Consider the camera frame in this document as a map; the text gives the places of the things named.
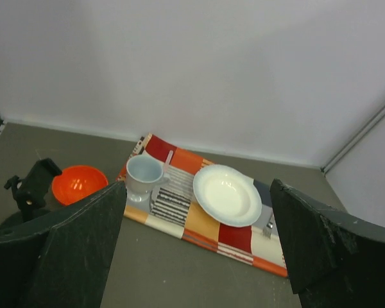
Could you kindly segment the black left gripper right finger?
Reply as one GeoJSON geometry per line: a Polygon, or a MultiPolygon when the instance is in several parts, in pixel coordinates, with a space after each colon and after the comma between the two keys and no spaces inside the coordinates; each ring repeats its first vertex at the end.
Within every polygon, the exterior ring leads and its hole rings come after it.
{"type": "Polygon", "coordinates": [[[302,307],[385,307],[385,227],[275,179],[275,224],[302,307]]]}

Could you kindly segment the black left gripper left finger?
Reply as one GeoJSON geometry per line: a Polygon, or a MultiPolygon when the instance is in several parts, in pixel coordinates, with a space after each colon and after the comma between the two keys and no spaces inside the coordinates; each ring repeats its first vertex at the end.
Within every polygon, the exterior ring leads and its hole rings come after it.
{"type": "Polygon", "coordinates": [[[114,182],[0,230],[0,307],[99,307],[126,206],[114,182]]]}

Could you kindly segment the black clamp phone stand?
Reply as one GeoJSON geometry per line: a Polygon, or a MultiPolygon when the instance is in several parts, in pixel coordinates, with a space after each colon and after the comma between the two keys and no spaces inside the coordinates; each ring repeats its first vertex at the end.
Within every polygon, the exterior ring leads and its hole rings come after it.
{"type": "Polygon", "coordinates": [[[18,212],[6,218],[0,224],[0,231],[11,228],[39,216],[47,214],[44,197],[52,184],[54,177],[62,174],[62,170],[50,158],[36,161],[28,175],[20,178],[11,177],[4,185],[6,190],[11,189],[18,212]]]}

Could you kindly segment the orange plastic bowl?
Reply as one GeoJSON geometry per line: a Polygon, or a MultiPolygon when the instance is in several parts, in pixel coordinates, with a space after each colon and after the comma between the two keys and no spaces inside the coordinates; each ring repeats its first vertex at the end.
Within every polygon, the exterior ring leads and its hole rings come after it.
{"type": "Polygon", "coordinates": [[[54,177],[51,189],[55,199],[68,206],[97,192],[108,185],[108,179],[99,169],[76,165],[67,167],[54,177]]]}

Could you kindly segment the light blue footed cup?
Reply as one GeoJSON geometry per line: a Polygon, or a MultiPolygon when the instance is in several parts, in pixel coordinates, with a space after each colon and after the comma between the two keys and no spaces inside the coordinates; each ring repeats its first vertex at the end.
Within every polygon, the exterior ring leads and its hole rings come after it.
{"type": "Polygon", "coordinates": [[[153,188],[163,176],[163,165],[147,155],[135,155],[126,163],[125,186],[127,197],[133,202],[150,198],[153,188]]]}

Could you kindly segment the white deep plate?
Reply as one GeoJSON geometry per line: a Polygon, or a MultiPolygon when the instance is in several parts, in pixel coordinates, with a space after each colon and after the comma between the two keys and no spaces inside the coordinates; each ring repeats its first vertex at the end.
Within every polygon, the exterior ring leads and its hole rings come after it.
{"type": "Polygon", "coordinates": [[[252,180],[232,167],[220,164],[203,167],[192,184],[200,207],[224,225],[247,227],[261,216],[262,199],[252,180]]]}

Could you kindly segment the right aluminium frame post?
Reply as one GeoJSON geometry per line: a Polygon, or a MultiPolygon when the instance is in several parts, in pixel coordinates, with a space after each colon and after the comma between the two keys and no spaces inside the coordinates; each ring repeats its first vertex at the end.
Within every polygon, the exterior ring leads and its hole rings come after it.
{"type": "Polygon", "coordinates": [[[352,149],[366,137],[385,118],[385,102],[332,154],[329,159],[320,167],[321,173],[331,171],[352,149]]]}

